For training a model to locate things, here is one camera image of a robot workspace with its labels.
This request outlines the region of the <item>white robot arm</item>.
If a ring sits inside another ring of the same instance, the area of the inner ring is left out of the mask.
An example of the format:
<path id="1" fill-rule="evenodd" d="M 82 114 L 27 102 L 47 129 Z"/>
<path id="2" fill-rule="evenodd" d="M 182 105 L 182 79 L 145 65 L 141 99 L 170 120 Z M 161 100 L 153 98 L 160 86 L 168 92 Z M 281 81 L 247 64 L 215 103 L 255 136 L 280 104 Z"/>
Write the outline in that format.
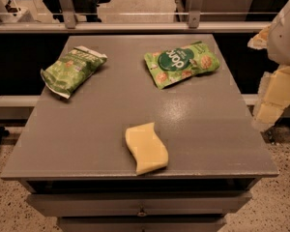
<path id="1" fill-rule="evenodd" d="M 278 63 L 273 73 L 264 72 L 253 108 L 252 125 L 266 131 L 290 105 L 290 0 L 271 24 L 251 38 L 247 44 L 254 49 L 267 49 L 268 58 Z"/>

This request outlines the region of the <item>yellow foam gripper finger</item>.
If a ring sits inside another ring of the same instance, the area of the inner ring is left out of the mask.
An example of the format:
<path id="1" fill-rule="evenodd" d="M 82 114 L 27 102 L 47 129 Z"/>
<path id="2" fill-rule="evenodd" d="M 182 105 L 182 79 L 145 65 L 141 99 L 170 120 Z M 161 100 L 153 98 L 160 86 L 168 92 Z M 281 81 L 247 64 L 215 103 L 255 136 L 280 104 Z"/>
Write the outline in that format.
<path id="1" fill-rule="evenodd" d="M 279 65 L 275 72 L 265 72 L 260 80 L 253 108 L 253 127 L 258 131 L 268 130 L 289 105 L 290 66 Z"/>
<path id="2" fill-rule="evenodd" d="M 263 28 L 258 34 L 256 34 L 248 41 L 247 46 L 249 48 L 257 50 L 266 49 L 269 30 L 270 30 L 269 26 Z"/>

